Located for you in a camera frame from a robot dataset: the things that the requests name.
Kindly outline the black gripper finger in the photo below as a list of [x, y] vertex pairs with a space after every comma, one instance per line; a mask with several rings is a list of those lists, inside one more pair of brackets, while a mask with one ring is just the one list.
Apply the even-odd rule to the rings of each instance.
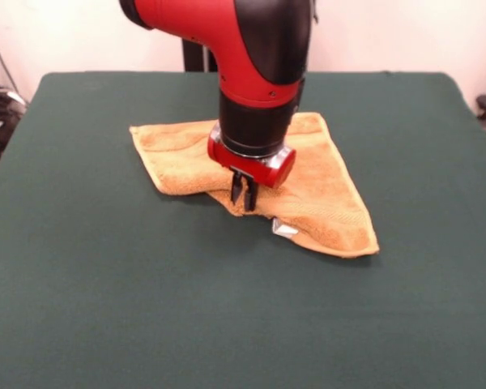
[[232, 175], [231, 194], [230, 199], [232, 203], [236, 203], [242, 192], [242, 174], [234, 172]]
[[251, 177], [246, 179], [246, 191], [244, 198], [244, 208], [246, 212], [253, 212], [256, 208], [258, 198], [258, 183]]

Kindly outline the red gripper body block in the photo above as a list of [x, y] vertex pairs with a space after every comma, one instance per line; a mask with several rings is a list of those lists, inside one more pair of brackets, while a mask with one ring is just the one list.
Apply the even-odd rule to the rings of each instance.
[[242, 186], [242, 180], [248, 178], [259, 185], [278, 188], [286, 181], [296, 161], [296, 151], [286, 145], [274, 155], [264, 158], [240, 156], [223, 144], [219, 123], [209, 134], [207, 153], [214, 162], [233, 173], [237, 186]]

